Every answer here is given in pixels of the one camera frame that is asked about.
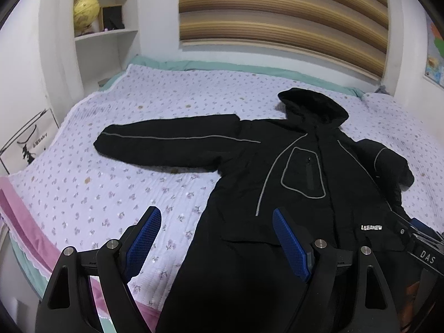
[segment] jacket hood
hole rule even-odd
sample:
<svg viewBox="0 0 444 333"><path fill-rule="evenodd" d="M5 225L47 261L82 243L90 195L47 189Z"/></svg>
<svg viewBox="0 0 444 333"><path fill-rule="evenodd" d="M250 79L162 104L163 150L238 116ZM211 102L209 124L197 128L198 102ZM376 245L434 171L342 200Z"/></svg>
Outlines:
<svg viewBox="0 0 444 333"><path fill-rule="evenodd" d="M278 97L285 104L287 119L297 124L334 129L349 118L342 106L321 93L292 88Z"/></svg>

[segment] shelf board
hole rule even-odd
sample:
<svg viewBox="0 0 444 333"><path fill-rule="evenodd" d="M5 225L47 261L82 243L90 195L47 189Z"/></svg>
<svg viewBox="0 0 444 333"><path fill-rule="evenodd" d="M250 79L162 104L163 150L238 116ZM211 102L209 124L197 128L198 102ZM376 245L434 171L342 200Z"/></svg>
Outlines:
<svg viewBox="0 0 444 333"><path fill-rule="evenodd" d="M104 36L119 36L119 35L131 34L131 33L137 32L137 31L138 30L132 30L132 29L102 31L102 32L95 32L93 34L77 36L74 40L77 42L77 41L83 41L83 40L97 39L99 37L104 37Z"/></svg>

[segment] white quilt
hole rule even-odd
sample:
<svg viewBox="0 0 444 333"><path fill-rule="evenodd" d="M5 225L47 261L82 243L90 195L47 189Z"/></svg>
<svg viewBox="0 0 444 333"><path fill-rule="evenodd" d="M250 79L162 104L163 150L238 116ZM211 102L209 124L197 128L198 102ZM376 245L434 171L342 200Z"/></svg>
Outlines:
<svg viewBox="0 0 444 333"><path fill-rule="evenodd" d="M141 274L131 280L135 299L161 310L217 173L143 168L100 156L93 142L109 124L147 119L236 113L241 119L285 118L277 94L292 87L330 96L350 114L342 125L354 140L377 140L407 158L414 185L403 206L434 229L444 230L444 152L422 124L393 98L362 99L280 77L231 71L163 71L131 65L107 92L77 104L52 146L10 177L37 224L61 250L100 247L137 222L146 208L162 212L162 228Z"/></svg>

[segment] teal fabric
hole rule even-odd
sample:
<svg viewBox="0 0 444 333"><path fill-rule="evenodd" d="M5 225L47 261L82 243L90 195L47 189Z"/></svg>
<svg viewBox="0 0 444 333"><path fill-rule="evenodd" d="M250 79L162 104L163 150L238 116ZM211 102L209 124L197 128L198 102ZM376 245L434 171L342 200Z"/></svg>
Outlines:
<svg viewBox="0 0 444 333"><path fill-rule="evenodd" d="M32 265L32 263L26 258L25 253L20 249L17 242L9 235L11 238L11 245L14 254L16 255L17 261L19 262L23 272L28 278L29 282L32 284L37 294L40 296L40 299L43 297L45 293L46 286L48 285L48 281L46 278L40 274L38 269ZM114 326L108 319L100 319L102 327L104 329L104 333L116 333Z"/></svg>
<svg viewBox="0 0 444 333"><path fill-rule="evenodd" d="M154 69L160 70L174 70L174 71L187 71L187 70L229 70L229 71L242 71L253 74L264 74L269 76L284 77L285 79L297 80L306 84L321 87L326 90L336 91L346 95L362 97L363 92L354 87L343 87L332 82L328 82L317 77L298 73L297 71L276 69L273 67L263 66L251 66L251 65L237 65L227 62L205 62L205 61L165 61L159 62L152 60L148 57L137 55L130 62L134 65L148 66ZM104 91L111 87L111 85L123 74L123 72L112 77L100 90Z"/></svg>

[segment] chest pocket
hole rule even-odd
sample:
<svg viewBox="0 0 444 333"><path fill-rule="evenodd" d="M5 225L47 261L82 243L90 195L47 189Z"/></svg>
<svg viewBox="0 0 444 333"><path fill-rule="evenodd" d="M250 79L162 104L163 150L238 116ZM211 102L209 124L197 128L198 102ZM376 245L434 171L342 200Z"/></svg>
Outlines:
<svg viewBox="0 0 444 333"><path fill-rule="evenodd" d="M311 150L294 147L282 174L281 184L306 198L325 197L326 190L317 154Z"/></svg>

